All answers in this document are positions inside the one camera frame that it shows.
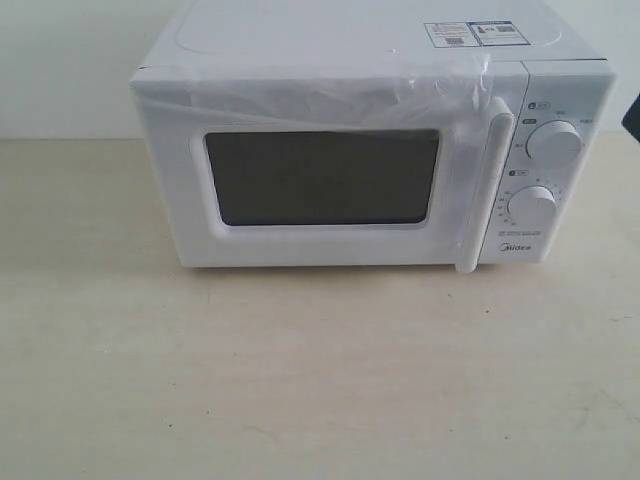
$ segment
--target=power level knob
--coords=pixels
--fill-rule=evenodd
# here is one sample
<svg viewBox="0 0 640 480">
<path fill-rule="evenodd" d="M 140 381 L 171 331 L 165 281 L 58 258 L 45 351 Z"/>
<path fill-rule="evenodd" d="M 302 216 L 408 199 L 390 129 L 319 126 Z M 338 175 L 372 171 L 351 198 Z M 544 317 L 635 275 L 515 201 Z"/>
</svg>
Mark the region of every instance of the power level knob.
<svg viewBox="0 0 640 480">
<path fill-rule="evenodd" d="M 545 123 L 531 134 L 527 154 L 541 167 L 560 168 L 573 162 L 582 152 L 582 138 L 569 122 Z"/>
<path fill-rule="evenodd" d="M 535 186 L 518 191 L 511 197 L 507 211 L 516 223 L 540 225 L 549 222 L 556 214 L 557 205 L 548 188 Z"/>
</svg>

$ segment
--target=white microwave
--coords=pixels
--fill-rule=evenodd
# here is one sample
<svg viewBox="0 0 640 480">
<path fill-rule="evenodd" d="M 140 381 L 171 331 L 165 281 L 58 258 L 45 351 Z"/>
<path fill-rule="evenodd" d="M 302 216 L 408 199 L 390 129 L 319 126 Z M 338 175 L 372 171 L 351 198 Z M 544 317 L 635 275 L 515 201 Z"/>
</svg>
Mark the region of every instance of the white microwave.
<svg viewBox="0 0 640 480">
<path fill-rule="evenodd" d="M 539 262 L 615 79 L 538 0 L 188 2 L 131 85 L 188 267 Z"/>
</svg>

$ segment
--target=control panel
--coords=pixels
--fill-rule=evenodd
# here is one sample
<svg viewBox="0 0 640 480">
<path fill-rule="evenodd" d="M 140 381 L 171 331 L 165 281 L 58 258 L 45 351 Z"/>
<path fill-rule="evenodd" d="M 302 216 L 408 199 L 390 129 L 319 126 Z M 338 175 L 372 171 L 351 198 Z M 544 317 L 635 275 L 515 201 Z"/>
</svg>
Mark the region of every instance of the control panel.
<svg viewBox="0 0 640 480">
<path fill-rule="evenodd" d="M 541 261 L 585 161 L 614 75 L 606 61 L 524 62 L 529 86 L 480 255 Z"/>
</svg>

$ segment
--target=dark glass window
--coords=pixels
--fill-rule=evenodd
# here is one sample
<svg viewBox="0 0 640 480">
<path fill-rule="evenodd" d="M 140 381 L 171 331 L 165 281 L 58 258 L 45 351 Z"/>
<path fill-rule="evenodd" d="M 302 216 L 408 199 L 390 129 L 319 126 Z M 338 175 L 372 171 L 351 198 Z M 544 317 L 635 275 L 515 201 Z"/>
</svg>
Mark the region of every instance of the dark glass window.
<svg viewBox="0 0 640 480">
<path fill-rule="evenodd" d="M 438 144 L 434 130 L 206 136 L 222 220 L 235 226 L 419 223 Z"/>
</svg>

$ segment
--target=barcode sticker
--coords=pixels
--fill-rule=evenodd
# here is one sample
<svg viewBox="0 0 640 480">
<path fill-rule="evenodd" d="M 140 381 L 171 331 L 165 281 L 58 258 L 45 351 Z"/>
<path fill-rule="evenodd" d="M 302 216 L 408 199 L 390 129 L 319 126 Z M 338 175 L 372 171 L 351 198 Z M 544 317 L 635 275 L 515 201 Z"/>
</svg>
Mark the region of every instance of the barcode sticker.
<svg viewBox="0 0 640 480">
<path fill-rule="evenodd" d="M 509 21 L 468 22 L 467 25 L 483 47 L 531 45 Z"/>
<path fill-rule="evenodd" d="M 464 22 L 425 23 L 429 38 L 436 48 L 479 47 L 471 27 Z"/>
</svg>

